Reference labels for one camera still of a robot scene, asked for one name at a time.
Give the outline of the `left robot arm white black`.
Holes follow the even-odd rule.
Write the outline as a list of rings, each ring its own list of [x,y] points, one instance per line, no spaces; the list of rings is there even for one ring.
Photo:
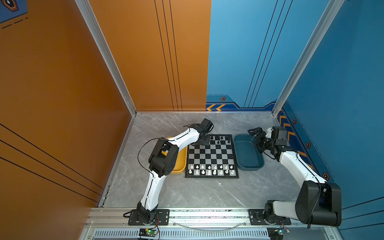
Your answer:
[[[200,124],[185,126],[187,130],[174,137],[157,138],[149,157],[148,184],[136,211],[145,224],[152,224],[156,217],[159,195],[166,177],[174,170],[178,154],[189,145],[205,145],[214,124],[204,119]]]

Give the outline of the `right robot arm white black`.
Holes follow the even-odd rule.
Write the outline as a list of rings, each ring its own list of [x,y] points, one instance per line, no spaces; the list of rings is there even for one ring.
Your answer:
[[[342,223],[342,190],[318,175],[288,144],[285,128],[274,126],[248,130],[255,139],[259,153],[270,151],[273,158],[283,165],[300,186],[294,202],[269,200],[263,211],[264,221],[270,225],[294,219],[308,228],[311,225],[338,227]]]

